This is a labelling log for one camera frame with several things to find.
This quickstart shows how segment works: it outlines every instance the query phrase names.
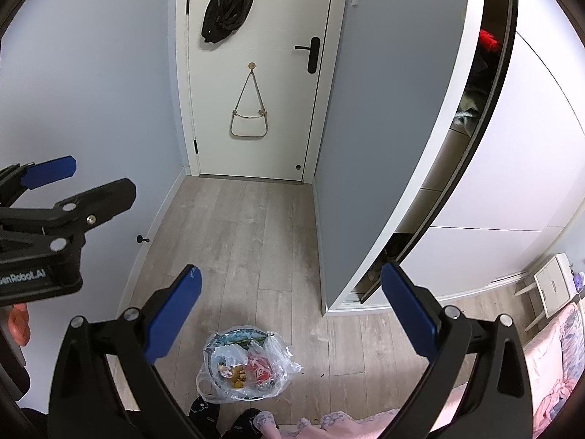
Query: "wooden floor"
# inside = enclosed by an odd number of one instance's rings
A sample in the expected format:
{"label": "wooden floor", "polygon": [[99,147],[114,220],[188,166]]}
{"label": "wooden floor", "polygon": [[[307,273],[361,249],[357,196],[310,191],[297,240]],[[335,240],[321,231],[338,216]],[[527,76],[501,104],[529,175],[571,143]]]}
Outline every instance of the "wooden floor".
{"label": "wooden floor", "polygon": [[[393,313],[321,316],[310,185],[187,177],[153,239],[132,305],[141,307],[188,263],[202,270],[203,293],[170,354],[156,363],[183,411],[198,396],[195,377],[203,346],[215,331],[245,324],[277,331],[304,367],[275,399],[222,405],[221,431],[251,405],[273,412],[280,424],[295,424],[301,417],[317,422],[338,410],[361,419],[398,408],[426,368]],[[524,326],[534,312],[528,296],[515,297],[514,289],[453,304],[476,318],[509,313],[527,341]],[[471,364],[469,358],[459,384]],[[114,376],[132,407],[119,365]]]}

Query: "white nightstand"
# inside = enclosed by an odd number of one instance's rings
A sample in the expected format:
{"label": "white nightstand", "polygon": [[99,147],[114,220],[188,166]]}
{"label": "white nightstand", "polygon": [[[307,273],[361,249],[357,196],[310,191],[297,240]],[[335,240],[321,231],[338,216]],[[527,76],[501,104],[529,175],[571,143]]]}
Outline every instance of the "white nightstand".
{"label": "white nightstand", "polygon": [[534,282],[516,292],[516,295],[520,296],[533,289],[538,289],[544,310],[524,329],[526,332],[543,318],[555,315],[577,294],[566,254],[554,255],[534,274]]}

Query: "baseboard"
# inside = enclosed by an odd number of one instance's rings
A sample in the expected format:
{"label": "baseboard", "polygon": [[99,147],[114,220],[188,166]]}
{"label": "baseboard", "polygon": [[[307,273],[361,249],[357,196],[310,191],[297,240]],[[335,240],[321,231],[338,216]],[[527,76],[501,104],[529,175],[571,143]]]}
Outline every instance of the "baseboard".
{"label": "baseboard", "polygon": [[[483,292],[488,292],[489,290],[497,289],[498,287],[507,286],[508,284],[514,284],[524,280],[528,277],[528,272],[518,272],[516,274],[509,275],[507,277],[503,277],[501,279],[494,280],[487,284],[485,287],[480,289],[474,290],[467,290],[465,292],[459,292],[457,294],[452,294],[448,296],[437,297],[437,300],[441,305],[448,305],[449,302],[453,300],[463,299],[465,297],[476,296]],[[330,309],[327,312],[327,315],[330,316],[344,316],[344,315],[368,315],[368,314],[381,314],[384,312],[389,312],[392,310],[392,307],[389,304],[382,304],[382,305],[349,305],[345,308],[339,307],[336,309]]]}
{"label": "baseboard", "polygon": [[[163,204],[160,205],[159,211],[157,212],[156,216],[154,217],[150,228],[148,229],[148,234],[146,237],[153,239],[156,236],[156,232],[159,230],[163,219],[165,218],[165,214],[171,205],[177,191],[181,186],[182,181],[185,179],[186,176],[191,174],[191,169],[189,167],[183,167],[177,178],[175,179],[171,189],[165,196],[165,200],[163,200]],[[120,305],[118,306],[118,315],[121,315],[125,309],[130,306],[130,301],[132,300],[132,294],[134,292],[134,288],[136,287],[136,282],[138,282],[138,276],[140,275],[140,271],[142,271],[142,266],[144,266],[144,261],[146,261],[146,256],[148,255],[148,250],[150,249],[151,243],[142,243],[140,245],[140,250],[138,251],[138,255],[134,260],[134,265],[132,266],[132,270],[130,271],[130,275],[128,276],[128,281],[126,282],[126,287],[124,288],[124,293],[122,294],[122,299],[120,300]]]}
{"label": "baseboard", "polygon": [[321,221],[319,218],[319,203],[317,201],[317,184],[313,182],[313,203],[315,203],[315,226],[317,227],[317,250],[319,251],[319,282],[321,285],[321,313],[328,313],[327,291],[325,290],[325,272],[323,271],[323,249],[321,247]]}

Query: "blue gripper pad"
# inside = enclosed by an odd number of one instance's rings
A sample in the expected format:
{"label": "blue gripper pad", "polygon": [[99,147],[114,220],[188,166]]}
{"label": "blue gripper pad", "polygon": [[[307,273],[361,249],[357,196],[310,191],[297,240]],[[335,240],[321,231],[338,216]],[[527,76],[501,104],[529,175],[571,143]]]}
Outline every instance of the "blue gripper pad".
{"label": "blue gripper pad", "polygon": [[411,289],[412,283],[403,276],[406,274],[393,264],[384,265],[380,278],[382,291],[416,353],[432,362],[437,355],[437,326]]}
{"label": "blue gripper pad", "polygon": [[31,165],[20,179],[20,184],[34,190],[55,181],[72,177],[77,170],[77,161],[72,156],[57,158],[55,160]]}
{"label": "blue gripper pad", "polygon": [[201,271],[193,267],[150,322],[144,356],[150,365],[169,354],[189,312],[201,295]]}

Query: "black slipper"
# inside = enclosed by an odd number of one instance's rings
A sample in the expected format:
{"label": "black slipper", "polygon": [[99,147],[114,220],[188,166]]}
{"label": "black slipper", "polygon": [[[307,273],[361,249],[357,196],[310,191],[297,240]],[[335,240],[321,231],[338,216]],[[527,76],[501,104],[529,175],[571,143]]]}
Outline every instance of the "black slipper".
{"label": "black slipper", "polygon": [[221,436],[217,430],[218,418],[219,405],[208,403],[201,396],[191,405],[189,419],[206,438],[219,439]]}
{"label": "black slipper", "polygon": [[260,413],[259,409],[246,409],[233,423],[232,428],[225,433],[224,438],[229,439],[260,439],[262,433],[254,426],[254,418]]}

